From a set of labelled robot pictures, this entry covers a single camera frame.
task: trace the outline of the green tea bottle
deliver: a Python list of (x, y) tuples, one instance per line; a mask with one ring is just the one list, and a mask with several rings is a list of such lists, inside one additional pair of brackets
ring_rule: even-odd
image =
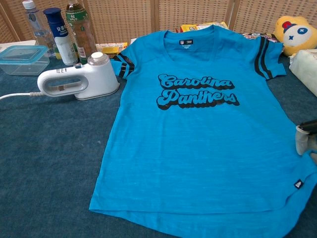
[(74, 34), (80, 61), (86, 64), (88, 57), (97, 52), (87, 11), (77, 0), (68, 0), (66, 20)]

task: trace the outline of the white cord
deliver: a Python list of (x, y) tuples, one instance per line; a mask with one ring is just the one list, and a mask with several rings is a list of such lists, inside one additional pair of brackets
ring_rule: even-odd
[(11, 93), (11, 94), (7, 94), (7, 95), (4, 95), (4, 96), (1, 96), (1, 97), (0, 97), (0, 100), (1, 100), (1, 99), (4, 99), (4, 98), (8, 98), (8, 97), (14, 97), (14, 96), (39, 97), (39, 96), (44, 96), (44, 93), (43, 93), (43, 92)]

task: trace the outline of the white package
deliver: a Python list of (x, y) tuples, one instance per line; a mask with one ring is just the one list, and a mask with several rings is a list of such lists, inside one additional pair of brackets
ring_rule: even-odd
[(317, 49), (299, 51), (291, 58), (289, 68), (317, 97)]

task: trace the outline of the snack package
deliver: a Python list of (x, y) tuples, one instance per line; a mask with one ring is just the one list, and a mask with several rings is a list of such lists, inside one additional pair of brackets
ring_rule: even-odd
[(220, 26), (222, 28), (225, 29), (229, 29), (227, 24), (222, 21), (220, 23), (218, 22), (207, 22), (207, 23), (203, 23), (203, 24), (185, 24), (185, 25), (181, 25), (180, 27), (180, 32), (186, 32), (186, 31), (197, 31), (197, 30), (201, 30), (204, 28), (207, 28), (211, 25), (216, 25), (216, 26)]
[(269, 41), (272, 42), (279, 42), (277, 38), (273, 34), (267, 34), (267, 33), (243, 33), (242, 34), (245, 38), (254, 40), (259, 36), (262, 36), (264, 38), (267, 38)]
[(110, 58), (123, 51), (125, 48), (127, 48), (127, 46), (127, 42), (96, 44), (97, 51), (107, 54)]

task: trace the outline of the star eye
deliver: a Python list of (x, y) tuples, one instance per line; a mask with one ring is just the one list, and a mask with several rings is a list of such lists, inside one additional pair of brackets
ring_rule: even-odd
[(307, 28), (301, 27), (301, 28), (299, 28), (299, 29), (297, 30), (297, 33), (303, 35), (303, 34), (305, 34), (307, 31), (308, 31)]

